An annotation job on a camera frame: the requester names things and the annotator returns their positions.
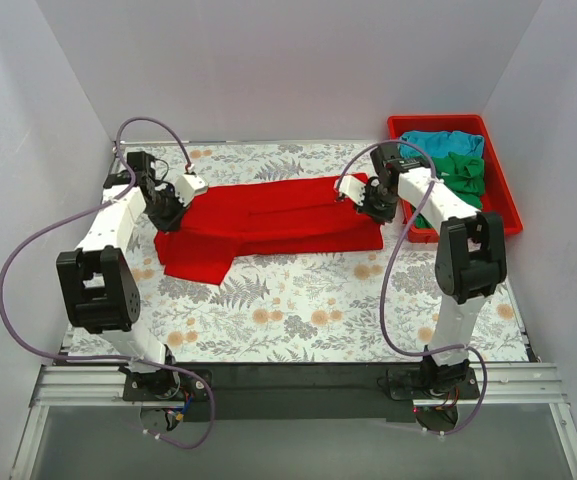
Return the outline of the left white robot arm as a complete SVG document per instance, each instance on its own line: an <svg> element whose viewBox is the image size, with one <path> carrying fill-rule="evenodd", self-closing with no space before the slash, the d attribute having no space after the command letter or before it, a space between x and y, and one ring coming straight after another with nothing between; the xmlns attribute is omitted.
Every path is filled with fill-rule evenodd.
<svg viewBox="0 0 577 480"><path fill-rule="evenodd" d="M169 400L181 390L174 356L139 320L141 298L124 255L136 220L146 214L164 233L179 229L187 211L174 185L156 177L157 158L130 152L127 164L136 184L119 202L101 210L76 249L62 252L56 268L72 327L97 335L127 358L120 369L129 384Z"/></svg>

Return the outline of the red t shirt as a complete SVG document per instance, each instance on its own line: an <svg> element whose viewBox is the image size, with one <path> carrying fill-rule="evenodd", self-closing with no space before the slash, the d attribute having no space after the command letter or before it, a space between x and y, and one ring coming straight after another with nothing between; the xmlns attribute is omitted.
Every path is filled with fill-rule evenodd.
<svg viewBox="0 0 577 480"><path fill-rule="evenodd" d="M337 199L333 177L211 187L154 246L168 276L219 285L235 258L380 250L381 227Z"/></svg>

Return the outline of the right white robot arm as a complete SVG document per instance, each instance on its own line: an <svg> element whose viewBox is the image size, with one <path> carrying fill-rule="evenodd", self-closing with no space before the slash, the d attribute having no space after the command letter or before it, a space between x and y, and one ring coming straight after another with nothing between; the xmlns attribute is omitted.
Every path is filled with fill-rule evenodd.
<svg viewBox="0 0 577 480"><path fill-rule="evenodd" d="M487 298L507 277L502 217L483 212L461 200L440 179L431 157L390 158L402 140L378 142L365 148L374 176L362 182L342 173L339 196L350 199L357 212L379 223L393 220L396 203L412 204L438 235L435 279L442 292L439 319L423 350L410 352L417 364L388 373L383 389L394 400L462 394L482 398L487 383L477 381L470 357L475 323Z"/></svg>

